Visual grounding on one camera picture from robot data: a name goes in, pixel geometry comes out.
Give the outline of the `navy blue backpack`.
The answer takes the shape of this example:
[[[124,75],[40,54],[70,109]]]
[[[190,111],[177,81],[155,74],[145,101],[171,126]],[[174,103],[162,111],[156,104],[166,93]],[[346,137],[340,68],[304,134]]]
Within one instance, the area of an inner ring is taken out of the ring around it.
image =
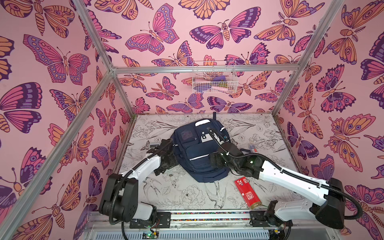
[[[199,183],[213,183],[228,176],[228,167],[211,163],[219,149],[219,142],[227,142],[230,135],[216,118],[201,119],[177,128],[171,136],[174,155],[184,170]]]

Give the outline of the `red pencil case package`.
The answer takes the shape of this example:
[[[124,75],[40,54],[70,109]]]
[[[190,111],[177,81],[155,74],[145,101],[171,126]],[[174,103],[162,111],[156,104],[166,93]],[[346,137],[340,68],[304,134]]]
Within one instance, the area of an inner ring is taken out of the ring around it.
[[[249,209],[253,210],[262,205],[262,201],[246,177],[239,178],[234,183]]]

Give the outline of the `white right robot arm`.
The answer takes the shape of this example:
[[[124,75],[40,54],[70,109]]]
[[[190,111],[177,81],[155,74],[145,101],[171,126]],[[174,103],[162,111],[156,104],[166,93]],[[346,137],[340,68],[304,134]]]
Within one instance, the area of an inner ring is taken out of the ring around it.
[[[240,176],[280,185],[305,198],[302,204],[291,202],[275,210],[274,216],[280,221],[315,219],[324,226],[341,230],[346,220],[362,217],[362,206],[344,193],[341,181],[325,181],[299,174],[260,153],[244,154],[214,129],[209,128],[208,133],[219,147],[214,159],[218,164]]]

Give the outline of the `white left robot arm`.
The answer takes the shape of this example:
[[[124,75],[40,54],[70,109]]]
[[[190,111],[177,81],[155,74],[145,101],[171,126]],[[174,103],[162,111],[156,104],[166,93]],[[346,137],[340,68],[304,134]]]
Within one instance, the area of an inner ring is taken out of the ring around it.
[[[157,208],[139,201],[139,188],[150,174],[158,176],[178,164],[173,147],[171,139],[162,140],[131,170],[108,177],[99,213],[109,218],[110,225],[121,224],[123,227],[125,223],[135,221],[141,227],[156,226],[159,222]]]

